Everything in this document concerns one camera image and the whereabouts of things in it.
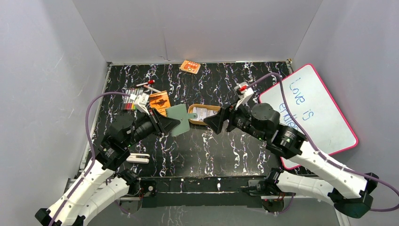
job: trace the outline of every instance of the marble tabletop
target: marble tabletop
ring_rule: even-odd
[[[155,80],[155,89],[166,90],[171,105],[205,104],[222,106],[238,99],[233,90],[237,83],[253,82],[276,72],[289,75],[286,62],[209,63],[201,64],[197,74],[179,70],[180,64],[112,65],[105,91],[120,91],[136,84]],[[259,95],[276,83],[275,77],[253,87],[254,95],[246,108],[259,103]],[[107,96],[101,103],[94,143],[98,145],[115,115],[122,110],[122,97]],[[148,164],[125,162],[120,170],[129,168],[141,177],[225,177],[267,175],[271,168],[281,167],[279,158],[265,148],[265,143],[235,129],[216,135],[207,126],[190,124],[190,130],[177,137],[151,135],[132,146],[132,153],[147,153]],[[291,170],[310,173],[305,168]]]

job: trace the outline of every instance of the red marker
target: red marker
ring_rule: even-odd
[[[154,82],[155,82],[155,80],[149,80],[148,82],[136,85],[136,87],[143,86],[143,85],[148,85],[148,84],[153,84]]]

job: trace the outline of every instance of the floor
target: floor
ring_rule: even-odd
[[[105,91],[124,91],[135,84],[155,80],[155,89],[166,90],[171,105],[224,105],[237,100],[233,91],[237,83],[253,82],[269,73],[284,78],[289,74],[286,62],[210,63],[202,64],[198,74],[179,70],[177,64],[112,65]],[[248,108],[258,103],[259,95],[273,84],[270,77],[254,87]],[[99,144],[114,115],[121,111],[122,98],[105,97],[98,115],[94,143]],[[190,131],[177,137],[150,136],[136,146],[133,153],[150,154],[149,164],[124,163],[120,170],[132,169],[141,177],[232,177],[267,175],[271,168],[281,167],[279,158],[265,149],[265,144],[239,129],[216,135],[206,126],[191,124]],[[293,173],[309,174],[305,168]]]

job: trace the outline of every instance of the white wall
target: white wall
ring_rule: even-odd
[[[359,146],[335,155],[362,172],[399,187],[399,1],[324,0],[294,58],[313,64],[359,137]],[[382,185],[374,208],[393,207]],[[352,226],[398,225],[398,211],[367,213]]]
[[[322,0],[73,0],[108,62],[293,58]]]
[[[77,172],[106,61],[71,0],[3,0],[0,11],[0,225],[35,226]]]

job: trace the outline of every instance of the yellow tray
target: yellow tray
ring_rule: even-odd
[[[191,105],[188,108],[188,113],[192,113],[192,110],[195,107],[201,107],[201,108],[205,108],[205,109],[212,110],[212,111],[219,111],[220,110],[220,107],[218,107],[218,106],[193,104],[193,105]],[[188,121],[191,122],[192,124],[207,126],[207,124],[204,123],[203,121],[196,121],[196,120],[193,120],[193,119],[189,119]]]

